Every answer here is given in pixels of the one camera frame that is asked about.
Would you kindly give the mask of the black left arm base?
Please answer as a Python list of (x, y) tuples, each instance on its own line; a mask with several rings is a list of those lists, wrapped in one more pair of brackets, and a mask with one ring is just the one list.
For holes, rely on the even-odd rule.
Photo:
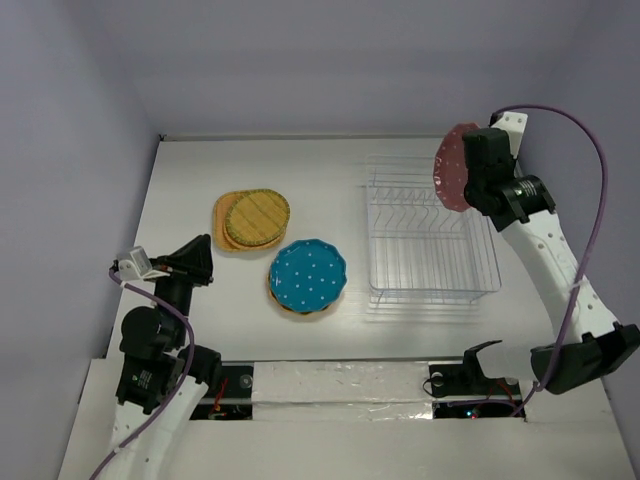
[(199, 401), (190, 419), (251, 420), (253, 374), (253, 363), (224, 363), (218, 386)]

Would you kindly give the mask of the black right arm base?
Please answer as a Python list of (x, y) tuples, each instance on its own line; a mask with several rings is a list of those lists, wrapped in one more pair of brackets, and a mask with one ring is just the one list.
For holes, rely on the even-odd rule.
[(424, 392), (432, 398), (441, 399), (450, 396), (484, 396), (493, 393), (505, 394), (513, 401), (506, 379), (487, 377), (478, 360), (483, 349), (500, 343), (500, 340), (487, 341), (467, 349), (461, 360), (449, 360), (430, 363), (427, 378), (423, 381)]

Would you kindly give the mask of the yellow polka dot plate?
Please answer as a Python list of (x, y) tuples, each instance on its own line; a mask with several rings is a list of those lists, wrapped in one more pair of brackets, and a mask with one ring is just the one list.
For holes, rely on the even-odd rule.
[(291, 315), (291, 316), (296, 317), (296, 318), (304, 318), (304, 319), (320, 318), (322, 315), (328, 314), (330, 311), (335, 310), (337, 308), (337, 306), (339, 305), (339, 303), (342, 301), (342, 298), (338, 298), (335, 302), (332, 302), (332, 303), (328, 304), (323, 309), (314, 310), (314, 311), (298, 312), (298, 311), (294, 311), (294, 310), (284, 306), (283, 304), (281, 304), (280, 301), (276, 298), (276, 295), (273, 293), (273, 291), (272, 291), (270, 286), (267, 286), (267, 293), (269, 295), (269, 298), (274, 303), (274, 305), (280, 311), (286, 313), (287, 315)]

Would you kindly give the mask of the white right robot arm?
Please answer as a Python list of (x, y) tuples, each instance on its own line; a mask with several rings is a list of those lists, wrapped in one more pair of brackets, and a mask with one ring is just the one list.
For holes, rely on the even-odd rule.
[(560, 395), (616, 371), (639, 347), (639, 328), (602, 303), (562, 232), (555, 202), (536, 176), (518, 177), (506, 131), (463, 134), (466, 202), (490, 218), (525, 267), (560, 346), (534, 347), (530, 364)]

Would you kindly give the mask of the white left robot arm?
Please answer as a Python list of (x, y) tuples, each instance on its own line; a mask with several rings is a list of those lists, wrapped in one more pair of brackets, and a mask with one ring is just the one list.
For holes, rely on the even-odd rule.
[(211, 237), (201, 234), (168, 255), (135, 246), (113, 261), (110, 279), (149, 300), (125, 314), (109, 452), (94, 479), (161, 479), (195, 407), (221, 383), (219, 352), (197, 345), (193, 291), (213, 280)]

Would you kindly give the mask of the blue polka dot plate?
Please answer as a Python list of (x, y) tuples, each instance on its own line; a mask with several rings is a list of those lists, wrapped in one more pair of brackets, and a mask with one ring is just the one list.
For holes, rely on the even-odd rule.
[(268, 286), (284, 306), (298, 312), (320, 310), (340, 298), (347, 263), (338, 249), (319, 239), (282, 248), (268, 270)]

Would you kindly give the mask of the pink polka dot plate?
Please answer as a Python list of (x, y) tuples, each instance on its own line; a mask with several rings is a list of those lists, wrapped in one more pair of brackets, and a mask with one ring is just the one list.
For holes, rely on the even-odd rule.
[(433, 182), (442, 205), (455, 212), (464, 212), (469, 205), (464, 197), (468, 171), (465, 164), (465, 133), (479, 129), (476, 123), (455, 125), (442, 139), (436, 152), (433, 168)]

